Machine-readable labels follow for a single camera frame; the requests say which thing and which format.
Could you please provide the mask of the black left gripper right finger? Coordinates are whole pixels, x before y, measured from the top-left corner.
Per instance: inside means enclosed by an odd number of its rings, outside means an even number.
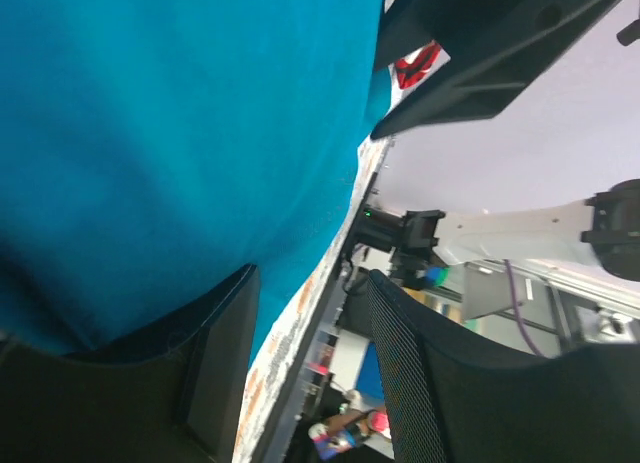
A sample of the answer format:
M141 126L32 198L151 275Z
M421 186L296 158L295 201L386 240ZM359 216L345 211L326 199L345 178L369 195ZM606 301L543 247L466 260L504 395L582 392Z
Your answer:
M587 344L543 358L424 306L379 271L368 281L399 462L635 462L639 348Z

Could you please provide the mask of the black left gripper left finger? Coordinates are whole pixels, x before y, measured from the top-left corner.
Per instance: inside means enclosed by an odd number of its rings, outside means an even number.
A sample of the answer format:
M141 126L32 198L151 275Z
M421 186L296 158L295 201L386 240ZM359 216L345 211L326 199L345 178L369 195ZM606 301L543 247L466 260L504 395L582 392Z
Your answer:
M260 293L247 265L106 347L1 345L5 462L228 462Z

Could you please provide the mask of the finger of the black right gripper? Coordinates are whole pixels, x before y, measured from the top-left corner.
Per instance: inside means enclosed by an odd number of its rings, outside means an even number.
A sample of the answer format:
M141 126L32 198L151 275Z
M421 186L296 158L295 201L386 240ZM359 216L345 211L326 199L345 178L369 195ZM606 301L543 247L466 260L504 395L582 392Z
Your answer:
M374 67L426 45L449 60L372 130L381 139L434 124L491 119L622 0L394 0Z

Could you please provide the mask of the teal blue t shirt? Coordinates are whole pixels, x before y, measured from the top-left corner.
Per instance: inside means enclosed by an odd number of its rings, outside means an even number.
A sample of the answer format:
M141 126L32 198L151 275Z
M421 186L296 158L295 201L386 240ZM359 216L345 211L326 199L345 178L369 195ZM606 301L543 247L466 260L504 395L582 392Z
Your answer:
M1 0L1 332L96 350L262 276L253 345L385 116L384 0Z

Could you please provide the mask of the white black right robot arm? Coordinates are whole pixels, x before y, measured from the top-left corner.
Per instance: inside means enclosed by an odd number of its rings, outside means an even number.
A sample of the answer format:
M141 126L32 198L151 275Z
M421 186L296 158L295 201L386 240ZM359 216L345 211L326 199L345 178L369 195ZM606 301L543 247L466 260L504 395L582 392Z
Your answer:
M395 0L382 16L375 65L427 43L448 61L376 125L380 140L427 125L488 120L502 113L622 0ZM542 259L639 277L639 183L631 179L561 206L460 214L365 207L356 242L403 262L454 266Z

